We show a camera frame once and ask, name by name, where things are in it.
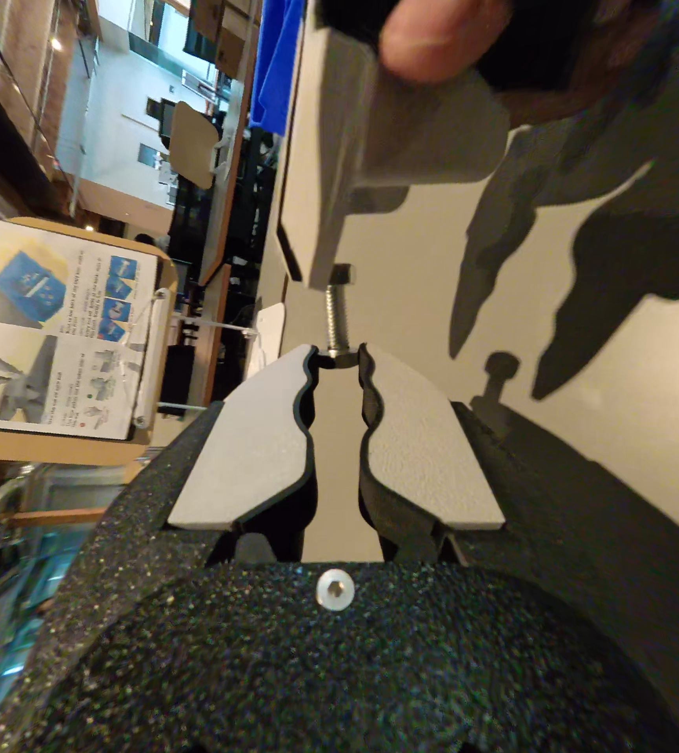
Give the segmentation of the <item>blue plastic bin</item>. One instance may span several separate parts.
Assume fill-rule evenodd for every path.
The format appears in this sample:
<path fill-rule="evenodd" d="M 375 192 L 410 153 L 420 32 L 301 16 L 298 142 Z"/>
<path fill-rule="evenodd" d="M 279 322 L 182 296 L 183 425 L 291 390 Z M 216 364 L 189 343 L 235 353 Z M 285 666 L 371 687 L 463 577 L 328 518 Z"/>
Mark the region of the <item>blue plastic bin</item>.
<path fill-rule="evenodd" d="M 305 1 L 264 1 L 250 126 L 285 136 Z"/>

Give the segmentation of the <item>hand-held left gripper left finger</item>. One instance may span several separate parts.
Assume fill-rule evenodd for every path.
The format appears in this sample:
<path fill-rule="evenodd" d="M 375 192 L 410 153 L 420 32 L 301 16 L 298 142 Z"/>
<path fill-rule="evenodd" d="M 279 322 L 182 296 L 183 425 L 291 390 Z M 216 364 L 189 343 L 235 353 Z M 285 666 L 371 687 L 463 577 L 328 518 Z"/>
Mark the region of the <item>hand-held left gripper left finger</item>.
<path fill-rule="evenodd" d="M 315 484 L 317 356 L 297 346 L 224 400 L 168 525 L 232 528 Z"/>

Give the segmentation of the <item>beige tablet on stand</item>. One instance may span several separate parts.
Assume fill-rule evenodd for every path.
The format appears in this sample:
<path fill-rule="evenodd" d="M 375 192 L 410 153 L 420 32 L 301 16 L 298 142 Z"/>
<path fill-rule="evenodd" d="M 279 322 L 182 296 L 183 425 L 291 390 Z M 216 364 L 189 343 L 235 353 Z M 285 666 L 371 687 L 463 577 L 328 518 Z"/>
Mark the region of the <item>beige tablet on stand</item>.
<path fill-rule="evenodd" d="M 220 143 L 217 128 L 187 103 L 176 104 L 171 125 L 171 169 L 204 191 L 214 182 L 215 152 Z"/>

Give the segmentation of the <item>person's right hand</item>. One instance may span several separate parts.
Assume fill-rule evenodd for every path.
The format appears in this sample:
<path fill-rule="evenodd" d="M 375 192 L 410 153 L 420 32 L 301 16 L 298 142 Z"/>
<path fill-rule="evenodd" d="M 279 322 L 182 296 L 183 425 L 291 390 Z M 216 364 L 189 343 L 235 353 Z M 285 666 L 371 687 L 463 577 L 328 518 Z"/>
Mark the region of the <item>person's right hand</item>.
<path fill-rule="evenodd" d="M 510 113 L 510 127 L 570 118 L 607 95 L 645 45 L 659 13 L 659 2 L 600 2 L 599 19 L 580 44 L 566 89 L 499 95 Z M 441 83 L 473 66 L 512 15 L 513 3 L 506 1 L 400 2 L 380 35 L 381 61 L 399 78 Z"/>

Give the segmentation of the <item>stack of cardboard boxes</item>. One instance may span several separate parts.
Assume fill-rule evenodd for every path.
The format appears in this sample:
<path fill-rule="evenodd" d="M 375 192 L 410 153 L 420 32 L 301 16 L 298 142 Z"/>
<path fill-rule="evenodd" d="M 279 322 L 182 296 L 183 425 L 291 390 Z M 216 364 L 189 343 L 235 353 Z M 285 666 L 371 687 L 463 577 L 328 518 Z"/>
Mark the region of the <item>stack of cardboard boxes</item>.
<path fill-rule="evenodd" d="M 184 52 L 244 83 L 257 45 L 262 1 L 191 1 Z"/>

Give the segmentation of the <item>silver hex bolt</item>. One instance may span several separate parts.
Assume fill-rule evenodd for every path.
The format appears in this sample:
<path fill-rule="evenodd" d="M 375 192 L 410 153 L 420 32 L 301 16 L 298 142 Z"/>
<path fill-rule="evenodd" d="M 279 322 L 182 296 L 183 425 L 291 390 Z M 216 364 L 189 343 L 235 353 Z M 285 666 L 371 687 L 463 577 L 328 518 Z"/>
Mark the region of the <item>silver hex bolt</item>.
<path fill-rule="evenodd" d="M 327 350 L 352 349 L 345 296 L 345 288 L 352 282 L 352 265 L 335 264 L 325 293 Z"/>

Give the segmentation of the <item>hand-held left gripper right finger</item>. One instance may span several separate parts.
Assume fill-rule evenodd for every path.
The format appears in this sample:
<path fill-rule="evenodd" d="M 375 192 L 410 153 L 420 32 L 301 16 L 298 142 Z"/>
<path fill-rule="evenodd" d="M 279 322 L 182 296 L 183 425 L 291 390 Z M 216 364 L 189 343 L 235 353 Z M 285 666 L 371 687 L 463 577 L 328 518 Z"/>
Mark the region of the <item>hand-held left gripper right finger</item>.
<path fill-rule="evenodd" d="M 446 394 L 375 344 L 361 346 L 358 368 L 368 511 L 392 524 L 417 513 L 447 528 L 501 528 L 504 513 Z"/>

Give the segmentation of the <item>printed instruction sheet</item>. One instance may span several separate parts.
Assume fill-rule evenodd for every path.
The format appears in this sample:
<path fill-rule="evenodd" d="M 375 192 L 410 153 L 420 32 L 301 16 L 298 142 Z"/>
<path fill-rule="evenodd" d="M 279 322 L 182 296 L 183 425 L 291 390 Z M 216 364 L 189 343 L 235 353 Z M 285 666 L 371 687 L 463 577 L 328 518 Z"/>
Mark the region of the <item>printed instruction sheet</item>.
<path fill-rule="evenodd" d="M 125 440 L 160 257 L 0 221 L 0 431 Z"/>

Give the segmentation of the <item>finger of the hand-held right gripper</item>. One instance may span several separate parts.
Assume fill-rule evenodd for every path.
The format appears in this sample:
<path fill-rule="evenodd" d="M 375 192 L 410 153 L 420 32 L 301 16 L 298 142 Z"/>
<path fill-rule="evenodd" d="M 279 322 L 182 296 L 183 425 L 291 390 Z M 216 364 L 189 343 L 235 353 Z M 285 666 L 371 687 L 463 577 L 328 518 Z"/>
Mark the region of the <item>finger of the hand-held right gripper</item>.
<path fill-rule="evenodd" d="M 278 238 L 292 280 L 323 290 L 359 184 L 378 73 L 371 47 L 307 2 L 289 105 Z"/>

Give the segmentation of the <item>instruction sheet on clipboard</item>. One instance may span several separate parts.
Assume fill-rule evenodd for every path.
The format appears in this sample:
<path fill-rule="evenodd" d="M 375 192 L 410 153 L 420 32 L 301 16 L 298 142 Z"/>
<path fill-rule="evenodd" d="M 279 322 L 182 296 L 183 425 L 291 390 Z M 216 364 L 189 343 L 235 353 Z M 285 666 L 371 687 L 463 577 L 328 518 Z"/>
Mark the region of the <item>instruction sheet on clipboard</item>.
<path fill-rule="evenodd" d="M 101 243 L 123 249 L 148 250 L 161 259 L 161 274 L 158 288 L 166 287 L 172 292 L 174 304 L 177 289 L 177 274 L 174 264 L 163 251 L 155 246 L 133 242 L 103 233 L 96 233 L 33 218 L 17 218 L 10 222 L 25 227 L 33 227 L 54 233 L 63 233 L 82 239 L 97 240 Z M 162 383 L 158 395 L 161 396 Z M 151 443 L 156 414 L 150 430 L 133 428 L 125 440 L 99 440 L 76 438 L 61 435 L 42 435 L 27 432 L 0 431 L 0 459 L 19 462 L 76 463 L 88 466 L 124 466 L 135 460 Z"/>

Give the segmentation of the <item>white plastic base plate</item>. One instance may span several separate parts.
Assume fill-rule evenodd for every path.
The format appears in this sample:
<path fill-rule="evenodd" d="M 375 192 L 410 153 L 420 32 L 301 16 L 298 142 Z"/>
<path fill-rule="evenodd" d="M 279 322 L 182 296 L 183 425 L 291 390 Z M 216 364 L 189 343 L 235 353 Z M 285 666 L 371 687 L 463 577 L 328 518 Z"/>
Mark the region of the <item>white plastic base plate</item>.
<path fill-rule="evenodd" d="M 251 327 L 256 334 L 250 340 L 250 353 L 244 374 L 245 380 L 278 360 L 284 335 L 286 307 L 277 303 L 259 311 Z"/>

